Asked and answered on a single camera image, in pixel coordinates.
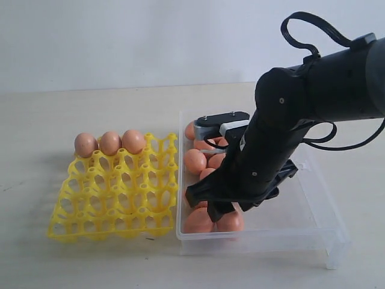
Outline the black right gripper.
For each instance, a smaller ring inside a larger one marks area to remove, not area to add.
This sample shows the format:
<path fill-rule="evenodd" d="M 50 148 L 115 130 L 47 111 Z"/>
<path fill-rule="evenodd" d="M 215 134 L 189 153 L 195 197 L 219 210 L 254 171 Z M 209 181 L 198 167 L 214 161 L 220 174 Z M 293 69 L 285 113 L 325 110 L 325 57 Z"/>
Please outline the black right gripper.
<path fill-rule="evenodd" d="M 276 197 L 277 186 L 297 168 L 290 156 L 303 141 L 313 122 L 298 119 L 293 125 L 285 121 L 277 126 L 260 116 L 250 116 L 247 126 L 226 131 L 226 156 L 221 166 L 186 190 L 187 201 L 207 201 L 207 212 L 216 223 L 235 211 L 243 211 Z"/>

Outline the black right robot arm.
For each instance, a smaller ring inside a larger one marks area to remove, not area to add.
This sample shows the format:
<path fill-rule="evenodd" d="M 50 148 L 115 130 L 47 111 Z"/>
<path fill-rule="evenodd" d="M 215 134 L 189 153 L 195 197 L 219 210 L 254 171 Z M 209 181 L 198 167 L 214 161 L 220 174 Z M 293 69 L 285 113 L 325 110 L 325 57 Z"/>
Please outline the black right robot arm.
<path fill-rule="evenodd" d="M 234 204 L 248 211 L 276 197 L 297 172 L 290 157 L 298 145 L 321 148 L 322 140 L 306 137 L 311 127 L 384 117 L 384 40 L 367 34 L 343 51 L 273 68 L 254 95 L 252 116 L 236 111 L 194 121 L 197 139 L 223 136 L 228 143 L 220 167 L 186 190 L 191 207 L 207 202 L 214 222 Z"/>

